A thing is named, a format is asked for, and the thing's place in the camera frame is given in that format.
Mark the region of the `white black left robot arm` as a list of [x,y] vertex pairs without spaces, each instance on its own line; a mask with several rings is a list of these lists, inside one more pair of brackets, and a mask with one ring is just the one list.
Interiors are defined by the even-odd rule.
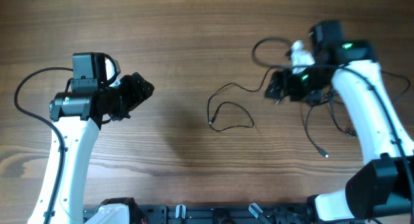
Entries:
[[155,89],[138,73],[119,78],[118,62],[102,52],[75,53],[72,64],[69,88],[50,103],[50,155],[29,223],[83,223],[87,171],[104,116],[129,118]]

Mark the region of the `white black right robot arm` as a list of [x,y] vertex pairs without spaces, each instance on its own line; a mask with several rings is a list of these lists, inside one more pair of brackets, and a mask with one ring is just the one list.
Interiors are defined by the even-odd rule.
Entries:
[[313,198],[316,219],[329,223],[413,212],[413,141],[398,119],[371,44],[347,40],[339,21],[322,21],[309,32],[312,50],[297,41],[290,67],[272,75],[267,98],[324,103],[331,86],[345,105],[359,139],[364,165],[339,191]]

